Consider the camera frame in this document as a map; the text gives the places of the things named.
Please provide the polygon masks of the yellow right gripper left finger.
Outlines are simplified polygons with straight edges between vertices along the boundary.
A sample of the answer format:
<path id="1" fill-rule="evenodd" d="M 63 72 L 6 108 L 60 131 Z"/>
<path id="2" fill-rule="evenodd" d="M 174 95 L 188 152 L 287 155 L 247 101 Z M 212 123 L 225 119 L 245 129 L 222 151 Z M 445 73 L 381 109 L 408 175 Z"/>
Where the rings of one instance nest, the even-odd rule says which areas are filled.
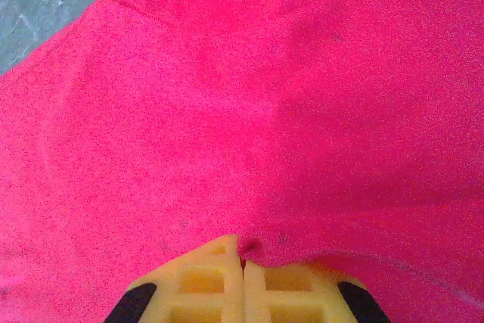
<path id="1" fill-rule="evenodd" d="M 221 236 L 133 281 L 106 322 L 241 322 L 237 237 Z"/>

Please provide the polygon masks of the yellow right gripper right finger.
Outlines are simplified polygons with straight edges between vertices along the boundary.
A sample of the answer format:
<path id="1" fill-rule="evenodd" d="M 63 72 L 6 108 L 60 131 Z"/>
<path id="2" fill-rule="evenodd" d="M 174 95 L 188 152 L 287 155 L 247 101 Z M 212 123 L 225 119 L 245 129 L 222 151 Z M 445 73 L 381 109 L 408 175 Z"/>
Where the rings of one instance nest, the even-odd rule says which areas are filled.
<path id="1" fill-rule="evenodd" d="M 244 266 L 246 322 L 389 322 L 357 279 L 318 264 Z"/>

